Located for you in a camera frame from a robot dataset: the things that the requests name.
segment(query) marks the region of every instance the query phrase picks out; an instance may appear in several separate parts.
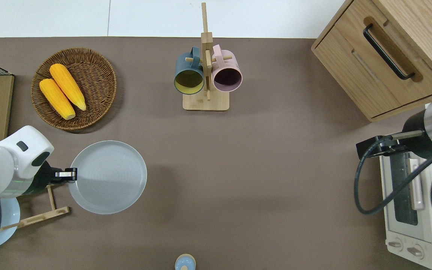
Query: wooden mug rack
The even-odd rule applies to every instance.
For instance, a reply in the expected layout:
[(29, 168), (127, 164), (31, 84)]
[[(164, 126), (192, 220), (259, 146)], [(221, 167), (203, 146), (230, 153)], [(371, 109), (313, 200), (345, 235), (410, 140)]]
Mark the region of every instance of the wooden mug rack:
[(26, 227), (28, 225), (31, 225), (31, 224), (34, 224), (37, 222), (45, 221), (46, 219), (50, 219), (53, 217), (57, 217), (57, 216), (69, 213), (70, 208), (68, 206), (56, 208), (56, 205), (54, 203), (54, 195), (53, 195), (52, 186), (53, 185), (49, 185), (46, 187), (48, 189), (48, 193), (49, 193), (49, 203), (51, 204), (51, 211), (46, 212), (46, 213), (42, 213), (39, 215), (35, 215), (32, 217), (28, 217), (26, 219), (21, 219), (18, 223), (1, 227), (0, 231), (6, 230), (6, 229), (9, 229), (12, 227), (18, 227), (18, 229), (19, 229), (19, 228)]
[[(222, 92), (215, 88), (213, 82), (212, 62), (216, 59), (211, 58), (213, 55), (213, 33), (208, 31), (208, 22), (206, 16), (206, 3), (202, 3), (202, 26), (204, 32), (201, 33), (201, 51), (202, 51), (202, 71), (204, 74), (204, 91), (196, 94), (183, 94), (183, 108), (187, 111), (227, 111), (230, 108), (230, 94)], [(225, 57), (224, 60), (231, 59), (231, 56)]]

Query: mug handle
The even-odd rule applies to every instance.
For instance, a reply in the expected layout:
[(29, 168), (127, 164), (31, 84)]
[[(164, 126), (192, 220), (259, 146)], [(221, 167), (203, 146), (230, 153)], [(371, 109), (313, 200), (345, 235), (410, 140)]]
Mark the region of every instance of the mug handle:
[(196, 46), (193, 46), (191, 49), (191, 57), (192, 57), (192, 63), (191, 63), (191, 68), (193, 69), (197, 69), (199, 66), (199, 48)]
[(216, 59), (216, 63), (218, 67), (224, 67), (224, 59), (223, 52), (221, 51), (221, 46), (219, 44), (213, 46), (214, 58)]

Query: pink mug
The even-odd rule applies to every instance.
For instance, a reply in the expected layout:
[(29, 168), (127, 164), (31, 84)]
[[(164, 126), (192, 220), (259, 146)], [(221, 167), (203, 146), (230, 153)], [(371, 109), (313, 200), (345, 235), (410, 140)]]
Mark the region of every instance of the pink mug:
[[(243, 80), (240, 67), (236, 61), (234, 53), (224, 49), (218, 45), (213, 46), (213, 58), (216, 62), (212, 63), (213, 85), (216, 89), (222, 92), (231, 92), (240, 87)], [(231, 59), (224, 60), (223, 57), (231, 56)]]

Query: white plate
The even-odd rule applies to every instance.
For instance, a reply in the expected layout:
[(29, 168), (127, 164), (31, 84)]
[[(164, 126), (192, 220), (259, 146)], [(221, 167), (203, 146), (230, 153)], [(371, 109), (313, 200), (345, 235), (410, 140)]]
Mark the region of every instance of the white plate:
[[(19, 222), (21, 212), (16, 198), (1, 199), (1, 227)], [(0, 245), (7, 241), (16, 231), (17, 227), (12, 227), (0, 231)]]
[(146, 164), (130, 145), (102, 141), (83, 149), (71, 167), (78, 178), (69, 184), (74, 200), (96, 214), (114, 214), (137, 201), (146, 186)]

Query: oven door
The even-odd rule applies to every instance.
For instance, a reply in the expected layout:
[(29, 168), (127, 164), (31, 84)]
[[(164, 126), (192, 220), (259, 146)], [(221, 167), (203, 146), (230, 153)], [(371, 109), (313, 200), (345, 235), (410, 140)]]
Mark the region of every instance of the oven door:
[[(411, 152), (382, 157), (383, 195), (386, 198), (394, 188), (424, 159)], [(429, 191), (432, 167), (425, 169), (412, 183), (386, 206), (386, 224), (389, 231), (431, 243)]]

